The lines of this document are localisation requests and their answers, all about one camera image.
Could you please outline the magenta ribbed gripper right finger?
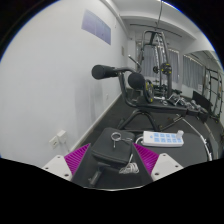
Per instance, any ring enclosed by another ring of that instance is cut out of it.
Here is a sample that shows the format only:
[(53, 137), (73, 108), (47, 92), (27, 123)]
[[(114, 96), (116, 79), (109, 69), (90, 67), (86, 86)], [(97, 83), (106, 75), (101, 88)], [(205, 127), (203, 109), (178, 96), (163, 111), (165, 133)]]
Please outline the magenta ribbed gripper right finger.
[(144, 167), (146, 168), (148, 174), (152, 173), (152, 170), (159, 158), (159, 155), (150, 149), (147, 149), (141, 145), (134, 144), (134, 147), (141, 158), (142, 163), (144, 164)]

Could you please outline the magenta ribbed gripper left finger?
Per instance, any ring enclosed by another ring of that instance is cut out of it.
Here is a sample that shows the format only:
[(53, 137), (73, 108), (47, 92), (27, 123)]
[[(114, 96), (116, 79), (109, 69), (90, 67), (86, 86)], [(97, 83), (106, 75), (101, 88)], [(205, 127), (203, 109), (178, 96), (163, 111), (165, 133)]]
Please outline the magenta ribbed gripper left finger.
[(88, 148), (89, 148), (90, 144), (86, 144), (72, 152), (70, 152), (69, 154), (67, 154), (64, 159), (69, 167), (69, 169), (71, 171), (76, 171), (83, 159), (83, 157), (85, 156), (85, 153), (87, 152)]

